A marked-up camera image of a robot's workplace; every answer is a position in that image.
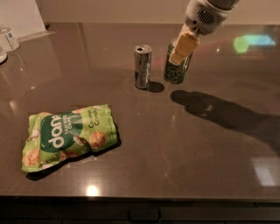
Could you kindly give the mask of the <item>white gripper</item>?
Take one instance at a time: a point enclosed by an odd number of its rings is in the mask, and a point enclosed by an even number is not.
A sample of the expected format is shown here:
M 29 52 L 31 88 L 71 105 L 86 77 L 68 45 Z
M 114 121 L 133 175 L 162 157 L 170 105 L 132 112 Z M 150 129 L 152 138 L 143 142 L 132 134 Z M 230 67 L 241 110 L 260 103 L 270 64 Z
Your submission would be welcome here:
M 197 36 L 213 33 L 228 18 L 239 1 L 190 0 L 185 11 L 185 24 L 171 51 L 169 61 L 179 66 L 200 44 Z

